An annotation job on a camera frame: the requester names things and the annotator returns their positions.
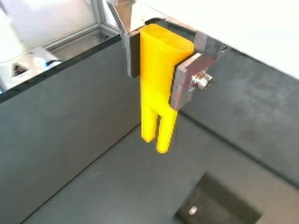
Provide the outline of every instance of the yellow prong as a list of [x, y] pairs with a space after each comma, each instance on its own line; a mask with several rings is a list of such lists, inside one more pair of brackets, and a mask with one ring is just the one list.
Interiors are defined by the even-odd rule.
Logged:
[[156, 118], [162, 117], [156, 149], [170, 148], [178, 116], [170, 104], [175, 65], [192, 54], [190, 40], [158, 24], [140, 29], [142, 137], [155, 138]]

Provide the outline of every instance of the metal clamp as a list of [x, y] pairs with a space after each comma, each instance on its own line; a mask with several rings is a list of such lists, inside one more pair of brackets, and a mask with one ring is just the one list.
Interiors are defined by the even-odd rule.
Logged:
[[175, 110], [179, 110], [192, 99], [195, 88], [203, 91], [208, 88], [212, 77], [207, 74], [207, 70], [230, 50], [227, 45], [199, 31], [195, 35], [194, 45], [196, 53], [175, 69], [170, 100]]
[[135, 0], [107, 0], [107, 6], [112, 12], [126, 48], [127, 75], [135, 78], [140, 75], [140, 33], [132, 31], [132, 7]]
[[[123, 46], [126, 48], [127, 74], [131, 78], [140, 75], [140, 33], [132, 31], [132, 7], [136, 0], [107, 0], [120, 30]], [[215, 38], [196, 32], [195, 54], [186, 59], [175, 69], [172, 78], [171, 107], [179, 110], [192, 99], [195, 88], [206, 90], [211, 85], [212, 77], [207, 74], [210, 66], [230, 50]]]

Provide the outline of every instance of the dark gray floor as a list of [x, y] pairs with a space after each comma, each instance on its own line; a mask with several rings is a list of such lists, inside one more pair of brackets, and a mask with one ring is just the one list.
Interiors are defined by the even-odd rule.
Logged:
[[180, 223], [174, 214], [206, 171], [262, 212], [259, 224], [298, 223], [299, 192], [180, 116], [170, 153], [135, 129], [26, 224]]

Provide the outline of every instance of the white wall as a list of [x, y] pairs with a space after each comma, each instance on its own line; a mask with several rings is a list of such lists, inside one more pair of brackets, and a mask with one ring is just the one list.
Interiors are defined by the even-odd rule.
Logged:
[[28, 49], [95, 23], [90, 0], [1, 0]]

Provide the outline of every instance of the screw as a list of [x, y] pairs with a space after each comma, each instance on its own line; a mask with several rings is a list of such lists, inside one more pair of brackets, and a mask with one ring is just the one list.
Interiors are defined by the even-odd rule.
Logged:
[[206, 72], [200, 72], [191, 77], [192, 85], [202, 91], [204, 91], [210, 87], [211, 80], [212, 77]]
[[195, 215], [196, 212], [198, 212], [198, 207], [194, 206], [194, 207], [191, 208], [191, 210], [190, 210], [190, 215]]

